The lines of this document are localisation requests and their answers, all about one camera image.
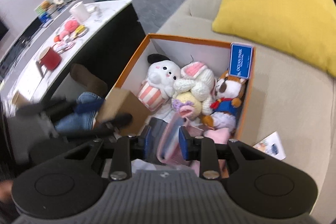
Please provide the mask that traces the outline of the pink fluffy toy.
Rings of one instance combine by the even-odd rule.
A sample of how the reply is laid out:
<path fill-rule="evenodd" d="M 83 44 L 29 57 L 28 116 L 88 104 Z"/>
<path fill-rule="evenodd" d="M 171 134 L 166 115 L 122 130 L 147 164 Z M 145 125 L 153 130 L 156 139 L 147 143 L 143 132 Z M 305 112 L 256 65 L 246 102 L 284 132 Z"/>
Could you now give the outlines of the pink fluffy toy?
<path fill-rule="evenodd" d="M 64 24 L 64 28 L 59 34 L 59 39 L 63 40 L 66 36 L 69 36 L 72 32 L 76 30 L 76 28 L 78 28 L 79 25 L 80 24 L 78 23 L 76 19 L 68 20 Z"/>

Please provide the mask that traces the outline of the white hand cream tube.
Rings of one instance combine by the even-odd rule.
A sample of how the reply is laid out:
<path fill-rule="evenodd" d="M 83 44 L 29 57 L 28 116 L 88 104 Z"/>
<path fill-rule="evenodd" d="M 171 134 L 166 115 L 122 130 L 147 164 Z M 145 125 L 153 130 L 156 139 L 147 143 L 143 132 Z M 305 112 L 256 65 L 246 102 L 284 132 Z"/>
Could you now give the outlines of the white hand cream tube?
<path fill-rule="evenodd" d="M 286 158 L 280 136 L 276 131 L 256 143 L 253 147 L 278 160 L 284 160 Z"/>

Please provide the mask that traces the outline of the beige fabric sofa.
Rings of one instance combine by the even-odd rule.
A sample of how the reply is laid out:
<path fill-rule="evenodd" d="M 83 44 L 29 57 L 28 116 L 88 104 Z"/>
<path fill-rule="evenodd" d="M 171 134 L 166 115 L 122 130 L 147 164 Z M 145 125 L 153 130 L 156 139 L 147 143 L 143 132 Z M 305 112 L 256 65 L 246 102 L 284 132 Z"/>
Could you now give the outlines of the beige fabric sofa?
<path fill-rule="evenodd" d="M 238 42 L 213 32 L 221 0 L 185 0 L 159 29 L 161 34 Z M 318 186 L 311 215 L 335 220 L 335 79 L 294 57 L 256 46 L 254 78 L 240 139 L 255 144 L 280 135 L 285 161 Z"/>

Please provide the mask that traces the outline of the blue ocean park tag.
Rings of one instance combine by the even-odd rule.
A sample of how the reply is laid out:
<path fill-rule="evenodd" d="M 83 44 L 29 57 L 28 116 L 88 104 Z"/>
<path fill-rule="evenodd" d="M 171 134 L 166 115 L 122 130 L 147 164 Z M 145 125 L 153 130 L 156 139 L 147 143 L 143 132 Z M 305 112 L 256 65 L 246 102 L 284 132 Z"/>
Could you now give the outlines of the blue ocean park tag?
<path fill-rule="evenodd" d="M 230 47 L 228 74 L 241 79 L 249 79 L 252 68 L 253 47 L 249 44 L 232 43 Z"/>

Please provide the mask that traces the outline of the brown kraft cardboard box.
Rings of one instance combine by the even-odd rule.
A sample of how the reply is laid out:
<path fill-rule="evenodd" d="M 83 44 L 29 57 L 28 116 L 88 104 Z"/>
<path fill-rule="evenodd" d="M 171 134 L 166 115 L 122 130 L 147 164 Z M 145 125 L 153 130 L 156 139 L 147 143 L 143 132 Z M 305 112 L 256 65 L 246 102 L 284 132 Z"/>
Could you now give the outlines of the brown kraft cardboard box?
<path fill-rule="evenodd" d="M 127 126 L 119 127 L 120 135 L 138 135 L 150 115 L 150 111 L 131 91 L 113 88 L 96 115 L 96 125 L 111 121 L 121 114 L 130 114 L 132 120 Z"/>

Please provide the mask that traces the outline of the crocheted bunny plush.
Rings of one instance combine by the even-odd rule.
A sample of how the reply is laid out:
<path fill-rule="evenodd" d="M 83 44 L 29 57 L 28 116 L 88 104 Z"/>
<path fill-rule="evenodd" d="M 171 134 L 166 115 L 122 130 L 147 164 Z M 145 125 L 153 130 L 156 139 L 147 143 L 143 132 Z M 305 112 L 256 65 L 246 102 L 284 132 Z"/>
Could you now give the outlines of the crocheted bunny plush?
<path fill-rule="evenodd" d="M 174 83 L 172 108 L 182 117 L 194 120 L 210 114 L 216 79 L 206 64 L 192 62 L 181 69 L 181 78 Z"/>

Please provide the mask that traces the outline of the yellow cushion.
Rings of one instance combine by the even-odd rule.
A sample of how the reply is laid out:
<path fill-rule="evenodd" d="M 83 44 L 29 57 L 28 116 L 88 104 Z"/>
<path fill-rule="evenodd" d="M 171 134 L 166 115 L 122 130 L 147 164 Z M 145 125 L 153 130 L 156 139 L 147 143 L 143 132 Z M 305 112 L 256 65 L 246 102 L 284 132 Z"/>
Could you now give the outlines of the yellow cushion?
<path fill-rule="evenodd" d="M 222 0 L 212 28 L 335 75 L 333 0 Z"/>

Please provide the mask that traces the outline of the white dog popcorn plush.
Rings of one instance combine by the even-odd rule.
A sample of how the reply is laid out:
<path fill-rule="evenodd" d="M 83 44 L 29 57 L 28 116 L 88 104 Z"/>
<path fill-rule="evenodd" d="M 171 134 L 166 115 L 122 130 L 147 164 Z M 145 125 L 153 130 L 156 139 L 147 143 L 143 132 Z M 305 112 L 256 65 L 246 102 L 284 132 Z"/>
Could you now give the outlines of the white dog popcorn plush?
<path fill-rule="evenodd" d="M 147 57 L 150 64 L 138 99 L 151 112 L 160 108 L 175 93 L 174 83 L 181 78 L 181 68 L 168 57 L 158 53 Z"/>

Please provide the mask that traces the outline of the pink card holder wallet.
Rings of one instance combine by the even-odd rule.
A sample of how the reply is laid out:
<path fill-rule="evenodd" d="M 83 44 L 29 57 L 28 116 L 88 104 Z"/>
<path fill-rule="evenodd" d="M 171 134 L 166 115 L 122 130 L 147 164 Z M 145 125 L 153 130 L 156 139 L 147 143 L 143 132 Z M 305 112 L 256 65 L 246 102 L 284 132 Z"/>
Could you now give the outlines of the pink card holder wallet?
<path fill-rule="evenodd" d="M 203 129 L 193 126 L 189 119 L 182 118 L 178 113 L 175 113 L 163 130 L 157 147 L 156 157 L 162 164 L 171 166 L 190 165 L 189 161 L 183 159 L 179 146 L 179 129 L 182 126 L 185 126 L 188 133 L 193 137 L 203 135 Z"/>

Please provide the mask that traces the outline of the red panda sailor plush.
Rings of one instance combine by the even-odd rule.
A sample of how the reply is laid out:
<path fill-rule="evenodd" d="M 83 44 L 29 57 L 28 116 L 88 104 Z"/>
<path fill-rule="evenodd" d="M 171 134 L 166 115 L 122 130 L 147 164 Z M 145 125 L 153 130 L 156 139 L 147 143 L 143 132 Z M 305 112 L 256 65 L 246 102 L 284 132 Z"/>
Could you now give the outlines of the red panda sailor plush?
<path fill-rule="evenodd" d="M 243 103 L 246 80 L 229 75 L 226 70 L 215 84 L 214 100 L 210 115 L 202 117 L 202 123 L 212 129 L 227 128 L 233 134 L 237 126 L 237 114 Z"/>

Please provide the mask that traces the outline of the red mug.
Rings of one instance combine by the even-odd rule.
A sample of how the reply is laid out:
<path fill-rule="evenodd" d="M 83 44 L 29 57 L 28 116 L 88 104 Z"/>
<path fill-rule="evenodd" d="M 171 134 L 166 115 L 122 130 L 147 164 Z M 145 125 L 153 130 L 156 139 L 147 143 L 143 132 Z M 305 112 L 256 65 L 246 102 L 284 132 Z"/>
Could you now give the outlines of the red mug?
<path fill-rule="evenodd" d="M 45 73 L 42 71 L 43 66 L 45 66 L 48 71 L 53 71 L 61 63 L 61 60 L 61 56 L 52 47 L 45 48 L 35 62 L 41 77 L 43 78 L 45 76 Z"/>

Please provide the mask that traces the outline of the white marble coffee table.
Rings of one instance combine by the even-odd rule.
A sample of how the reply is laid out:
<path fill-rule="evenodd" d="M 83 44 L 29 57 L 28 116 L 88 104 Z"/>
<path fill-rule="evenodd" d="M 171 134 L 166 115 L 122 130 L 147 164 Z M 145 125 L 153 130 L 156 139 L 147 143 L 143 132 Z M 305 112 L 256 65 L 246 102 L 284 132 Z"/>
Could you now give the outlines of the white marble coffee table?
<path fill-rule="evenodd" d="M 59 39 L 64 24 L 74 19 L 68 17 L 37 49 L 16 78 L 6 98 L 11 113 L 5 119 L 2 161 L 27 164 L 30 148 L 58 133 L 56 122 L 74 112 L 83 92 L 105 98 L 145 38 L 130 0 L 95 2 L 90 7 L 93 10 L 90 18 L 79 23 L 84 27 L 82 33 L 72 32 Z M 35 62 L 47 47 L 52 47 L 62 60 L 53 71 L 43 66 L 45 76 L 42 78 Z M 24 105 L 54 98 L 65 98 L 67 102 L 37 115 L 15 115 Z"/>

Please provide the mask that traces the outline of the orange cardboard storage box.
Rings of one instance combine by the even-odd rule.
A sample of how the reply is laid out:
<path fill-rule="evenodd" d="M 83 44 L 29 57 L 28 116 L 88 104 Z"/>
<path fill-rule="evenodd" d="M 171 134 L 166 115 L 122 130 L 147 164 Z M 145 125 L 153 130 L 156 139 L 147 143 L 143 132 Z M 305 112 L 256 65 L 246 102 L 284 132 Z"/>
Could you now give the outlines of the orange cardboard storage box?
<path fill-rule="evenodd" d="M 217 144 L 240 136 L 254 54 L 249 44 L 149 34 L 107 95 L 96 122 L 129 113 L 133 121 L 121 134 L 136 134 L 147 119 L 158 118 L 163 126 L 151 148 L 152 162 L 182 165 L 181 126 Z"/>

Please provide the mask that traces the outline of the dark grey square box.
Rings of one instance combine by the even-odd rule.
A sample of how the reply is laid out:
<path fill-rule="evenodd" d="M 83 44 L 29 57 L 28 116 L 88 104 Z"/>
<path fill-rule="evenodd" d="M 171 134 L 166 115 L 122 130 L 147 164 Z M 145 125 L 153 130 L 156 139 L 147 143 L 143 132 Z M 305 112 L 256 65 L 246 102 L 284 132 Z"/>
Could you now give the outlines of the dark grey square box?
<path fill-rule="evenodd" d="M 146 140 L 145 160 L 152 164 L 163 165 L 157 158 L 158 145 L 168 123 L 159 118 L 149 121 L 149 133 Z"/>

